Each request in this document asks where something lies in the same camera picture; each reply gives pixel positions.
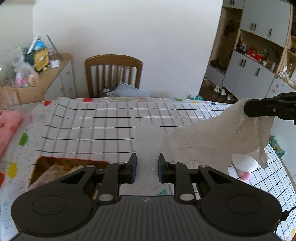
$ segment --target red box on shelf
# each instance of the red box on shelf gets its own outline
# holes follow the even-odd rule
[[[256,53],[254,50],[248,49],[247,55],[251,56],[252,58],[261,61],[263,60],[263,56],[261,54]]]

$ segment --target wooden chair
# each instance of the wooden chair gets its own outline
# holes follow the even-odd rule
[[[94,97],[94,90],[99,95],[104,88],[116,87],[120,82],[139,88],[142,67],[142,61],[126,55],[103,54],[90,57],[85,61],[90,97]]]

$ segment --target black handle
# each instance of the black handle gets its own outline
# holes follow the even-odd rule
[[[258,76],[259,72],[260,72],[260,68],[258,69],[258,72],[257,72],[256,76]]]

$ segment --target white plush toy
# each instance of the white plush toy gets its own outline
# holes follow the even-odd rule
[[[244,181],[248,181],[250,173],[255,171],[259,166],[258,162],[249,155],[232,154],[232,163]]]

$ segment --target pink cushion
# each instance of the pink cushion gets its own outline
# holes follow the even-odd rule
[[[22,114],[18,110],[0,111],[0,158],[21,121]]]

